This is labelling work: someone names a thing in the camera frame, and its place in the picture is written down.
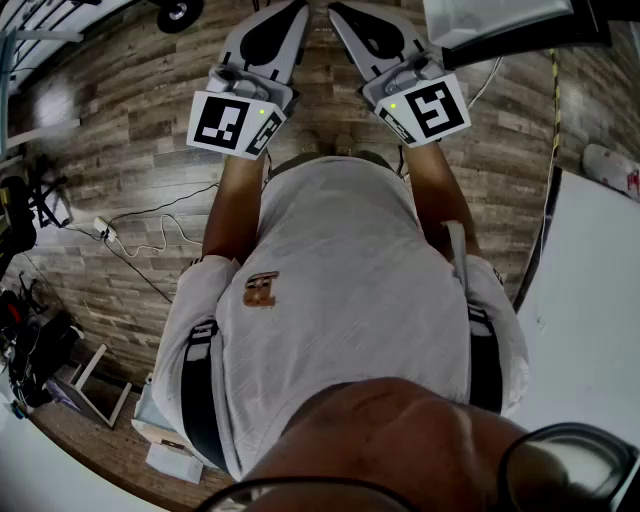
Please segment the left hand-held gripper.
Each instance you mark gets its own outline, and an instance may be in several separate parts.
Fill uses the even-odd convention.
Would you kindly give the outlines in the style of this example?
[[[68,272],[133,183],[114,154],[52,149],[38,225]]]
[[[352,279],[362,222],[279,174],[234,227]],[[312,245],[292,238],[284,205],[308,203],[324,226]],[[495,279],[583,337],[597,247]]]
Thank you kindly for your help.
[[[189,146],[250,160],[264,153],[299,99],[287,85],[309,19],[305,1],[283,1],[254,12],[229,33],[225,65],[212,67],[206,89],[194,94]]]

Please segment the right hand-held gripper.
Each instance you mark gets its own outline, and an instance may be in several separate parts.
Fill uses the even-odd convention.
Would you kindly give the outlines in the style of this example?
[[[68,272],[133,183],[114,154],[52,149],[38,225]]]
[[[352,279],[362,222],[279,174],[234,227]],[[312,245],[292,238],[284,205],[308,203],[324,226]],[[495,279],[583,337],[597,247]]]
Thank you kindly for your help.
[[[426,43],[408,19],[356,1],[330,3],[328,14],[366,81],[362,95],[406,146],[439,141],[471,126],[456,76],[422,54]]]

